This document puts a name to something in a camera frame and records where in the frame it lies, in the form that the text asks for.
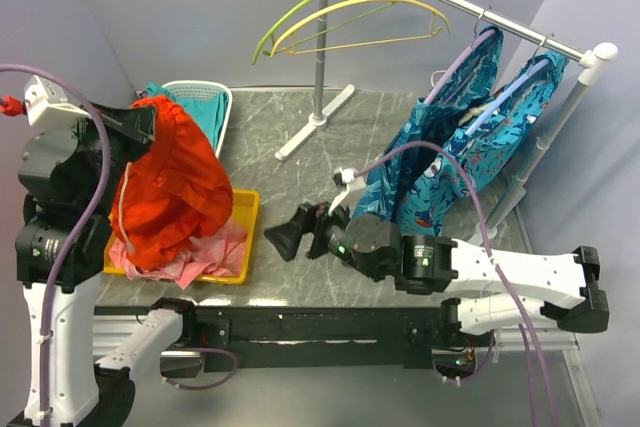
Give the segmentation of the orange shorts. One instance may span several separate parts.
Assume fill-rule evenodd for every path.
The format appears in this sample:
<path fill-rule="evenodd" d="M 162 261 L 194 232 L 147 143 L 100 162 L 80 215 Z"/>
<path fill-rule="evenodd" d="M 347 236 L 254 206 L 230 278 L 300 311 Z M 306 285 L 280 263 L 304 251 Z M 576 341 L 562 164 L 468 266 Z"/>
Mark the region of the orange shorts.
<path fill-rule="evenodd" d="M 166 95 L 130 108 L 153 107 L 155 140 L 125 170 L 112 205 L 111 225 L 128 261 L 158 269 L 211 237 L 230 219 L 233 190 L 206 135 L 181 105 Z"/>

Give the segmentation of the yellow hanger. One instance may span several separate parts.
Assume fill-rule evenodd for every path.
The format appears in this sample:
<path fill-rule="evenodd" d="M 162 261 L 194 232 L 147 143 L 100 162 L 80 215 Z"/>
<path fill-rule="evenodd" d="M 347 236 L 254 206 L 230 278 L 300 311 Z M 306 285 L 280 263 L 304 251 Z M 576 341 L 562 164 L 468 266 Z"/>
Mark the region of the yellow hanger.
<path fill-rule="evenodd" d="M 395 7 L 411 7 L 419 11 L 423 31 L 415 35 L 385 34 L 360 41 L 333 43 L 328 34 L 352 24 L 362 22 Z M 268 58 L 277 55 L 306 55 L 336 50 L 354 49 L 434 38 L 452 32 L 449 18 L 440 9 L 423 0 L 328 0 L 320 8 L 319 1 L 311 3 L 289 19 L 276 34 L 275 49 Z"/>

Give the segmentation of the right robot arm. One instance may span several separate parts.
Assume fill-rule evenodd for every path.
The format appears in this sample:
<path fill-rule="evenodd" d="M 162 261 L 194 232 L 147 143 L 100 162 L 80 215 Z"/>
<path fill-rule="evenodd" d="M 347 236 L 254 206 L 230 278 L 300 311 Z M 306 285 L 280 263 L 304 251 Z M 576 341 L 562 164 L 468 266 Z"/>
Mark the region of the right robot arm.
<path fill-rule="evenodd" d="M 308 203 L 264 232 L 284 261 L 295 258 L 307 234 L 310 260 L 331 254 L 375 282 L 392 278 L 407 294 L 444 295 L 437 329 L 449 345 L 535 321 L 578 334 L 603 333 L 609 325 L 599 256 L 591 247 L 561 255 L 487 251 L 448 237 L 404 235 L 375 214 L 352 219 L 342 207 Z"/>

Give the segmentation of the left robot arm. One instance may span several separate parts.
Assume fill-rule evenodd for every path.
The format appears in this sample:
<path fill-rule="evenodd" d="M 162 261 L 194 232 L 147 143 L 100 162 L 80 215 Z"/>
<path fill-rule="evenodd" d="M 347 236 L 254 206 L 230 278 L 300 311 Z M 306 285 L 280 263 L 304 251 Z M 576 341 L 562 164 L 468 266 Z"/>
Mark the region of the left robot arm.
<path fill-rule="evenodd" d="M 137 380 L 164 351 L 198 339 L 193 303 L 162 298 L 112 353 L 93 356 L 94 308 L 126 167 L 151 148 L 156 110 L 104 108 L 32 137 L 18 178 L 26 188 L 16 241 L 28 305 L 31 381 L 17 426 L 121 426 Z"/>

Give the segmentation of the pink patterned shorts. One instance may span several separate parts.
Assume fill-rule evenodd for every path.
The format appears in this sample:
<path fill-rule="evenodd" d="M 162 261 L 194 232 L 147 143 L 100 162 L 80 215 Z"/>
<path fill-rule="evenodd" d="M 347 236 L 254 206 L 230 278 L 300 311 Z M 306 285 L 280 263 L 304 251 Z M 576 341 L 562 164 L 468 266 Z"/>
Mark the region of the pink patterned shorts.
<path fill-rule="evenodd" d="M 144 271 L 132 264 L 125 247 L 113 239 L 105 250 L 104 272 L 129 280 L 169 281 L 185 290 L 194 282 L 241 285 L 246 280 L 250 254 L 249 232 L 229 221 L 208 238 L 191 238 L 191 247 L 168 264 Z"/>

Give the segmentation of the turquoise shark shorts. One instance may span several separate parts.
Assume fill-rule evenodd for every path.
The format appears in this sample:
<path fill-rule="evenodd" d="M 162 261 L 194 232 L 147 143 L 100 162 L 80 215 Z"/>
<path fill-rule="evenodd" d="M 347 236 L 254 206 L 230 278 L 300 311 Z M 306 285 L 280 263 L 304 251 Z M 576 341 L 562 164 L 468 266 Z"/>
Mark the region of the turquoise shark shorts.
<path fill-rule="evenodd" d="M 465 131 L 477 116 L 456 127 L 442 144 L 465 171 L 475 191 L 488 185 L 514 155 L 562 81 L 568 58 L 548 51 L 536 56 L 533 62 L 544 57 L 549 59 L 549 64 L 509 96 L 474 134 L 467 136 Z M 486 108 L 518 76 L 482 106 Z M 397 204 L 395 222 L 404 234 L 439 235 L 446 212 L 468 195 L 469 189 L 456 167 L 436 153 Z"/>

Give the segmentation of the light blue hanger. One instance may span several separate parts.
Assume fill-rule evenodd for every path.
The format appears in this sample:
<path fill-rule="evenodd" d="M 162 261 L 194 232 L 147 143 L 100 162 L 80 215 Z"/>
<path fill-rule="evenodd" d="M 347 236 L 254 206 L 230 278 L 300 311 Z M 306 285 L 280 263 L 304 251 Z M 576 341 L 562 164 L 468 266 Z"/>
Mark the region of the light blue hanger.
<path fill-rule="evenodd" d="M 543 69 L 549 64 L 549 59 L 544 57 L 538 62 L 533 62 L 535 56 L 532 56 L 532 61 L 529 63 L 527 69 L 519 75 L 506 89 L 504 89 L 486 108 L 475 118 L 475 120 L 467 127 L 465 134 L 471 136 L 474 134 L 481 125 L 496 111 L 501 105 L 511 96 L 518 88 L 520 88 L 527 80 L 529 80 L 534 74 Z"/>

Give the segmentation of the purple hanger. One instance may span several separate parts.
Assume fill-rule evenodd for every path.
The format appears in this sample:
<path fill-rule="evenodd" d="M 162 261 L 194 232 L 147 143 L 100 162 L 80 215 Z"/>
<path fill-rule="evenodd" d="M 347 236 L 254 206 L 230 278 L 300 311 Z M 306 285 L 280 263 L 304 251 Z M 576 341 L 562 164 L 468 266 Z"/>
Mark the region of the purple hanger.
<path fill-rule="evenodd" d="M 491 37 L 496 30 L 496 27 L 489 27 L 489 33 L 478 33 L 479 23 L 486 18 L 486 14 L 491 10 L 491 7 L 486 7 L 482 10 L 474 25 L 474 36 L 472 42 L 461 52 L 461 54 L 452 62 L 452 64 L 446 69 L 440 71 L 440 78 L 435 82 L 434 72 L 431 76 L 432 89 L 429 94 L 423 99 L 422 103 L 428 105 L 461 66 L 461 64 L 469 57 L 469 55 L 477 48 L 478 45 L 483 43 L 487 38 Z"/>

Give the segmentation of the yellow plastic tray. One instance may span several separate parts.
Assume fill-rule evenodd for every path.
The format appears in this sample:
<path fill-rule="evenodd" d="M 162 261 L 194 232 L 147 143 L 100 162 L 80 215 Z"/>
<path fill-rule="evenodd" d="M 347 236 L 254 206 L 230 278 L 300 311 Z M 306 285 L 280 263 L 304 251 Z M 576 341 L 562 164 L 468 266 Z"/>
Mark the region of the yellow plastic tray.
<path fill-rule="evenodd" d="M 256 191 L 236 189 L 232 215 L 220 231 L 208 238 L 193 238 L 187 251 L 167 266 L 150 272 L 133 267 L 124 256 L 112 259 L 111 255 L 117 252 L 113 246 L 118 243 L 112 237 L 104 253 L 104 272 L 131 280 L 166 280 L 181 289 L 195 282 L 241 285 L 249 271 L 259 204 Z"/>

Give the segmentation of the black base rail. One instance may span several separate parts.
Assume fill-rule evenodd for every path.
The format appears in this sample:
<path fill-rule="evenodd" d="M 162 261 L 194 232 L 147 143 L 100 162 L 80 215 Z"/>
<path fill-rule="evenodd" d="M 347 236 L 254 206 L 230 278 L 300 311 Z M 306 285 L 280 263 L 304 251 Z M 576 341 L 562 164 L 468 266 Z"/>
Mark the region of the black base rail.
<path fill-rule="evenodd" d="M 240 367 L 401 365 L 429 369 L 435 354 L 487 347 L 491 334 L 465 334 L 451 303 L 444 307 L 193 308 L 174 347 L 207 350 L 207 372 L 225 372 L 234 354 Z"/>

